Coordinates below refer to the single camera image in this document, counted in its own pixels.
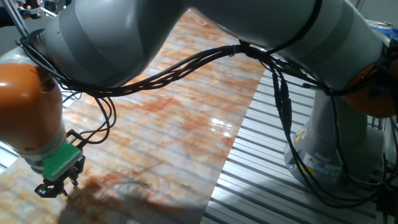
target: marble pattern surface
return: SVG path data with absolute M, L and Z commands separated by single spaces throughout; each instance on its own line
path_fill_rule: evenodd
M 188 12 L 132 82 L 230 44 L 238 40 Z M 0 175 L 0 223 L 199 223 L 263 71 L 235 55 L 159 90 L 113 98 L 118 121 L 107 141 L 84 148 L 80 195 L 40 198 L 41 177 L 20 158 Z M 86 95 L 63 118 L 78 132 L 104 120 Z

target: yellow warning sticker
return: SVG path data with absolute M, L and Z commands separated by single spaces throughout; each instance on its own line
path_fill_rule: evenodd
M 299 143 L 299 141 L 301 139 L 303 139 L 305 137 L 305 135 L 307 134 L 306 132 L 306 124 L 304 124 L 304 126 L 301 128 L 301 130 L 296 134 L 296 139 L 295 139 L 295 145 L 297 145 Z
M 315 170 L 314 170 L 314 169 L 310 168 L 309 166 L 306 166 L 306 167 L 307 167 L 308 171 L 310 171 L 310 174 L 311 174 L 311 175 L 313 175 L 313 174 L 315 173 Z M 308 174 L 307 171 L 304 169 L 304 167 L 301 167 L 301 170 L 302 170 L 304 173 Z

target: warning label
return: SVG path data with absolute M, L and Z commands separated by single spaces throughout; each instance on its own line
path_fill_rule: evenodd
M 334 166 L 323 162 L 307 152 L 304 155 L 303 162 L 307 166 L 308 171 L 323 182 L 335 183 L 341 174 L 341 166 Z

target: white wall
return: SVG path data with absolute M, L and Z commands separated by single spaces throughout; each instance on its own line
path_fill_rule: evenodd
M 360 12 L 365 19 L 398 25 L 398 0 L 364 0 Z

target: metal grating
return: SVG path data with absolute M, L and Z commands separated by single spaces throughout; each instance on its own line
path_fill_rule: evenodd
M 286 77 L 302 83 L 294 77 Z M 289 85 L 296 133 L 310 117 L 314 91 Z M 202 223 L 375 223 L 376 204 L 334 209 L 319 202 L 286 169 L 286 140 L 265 71 L 223 167 Z

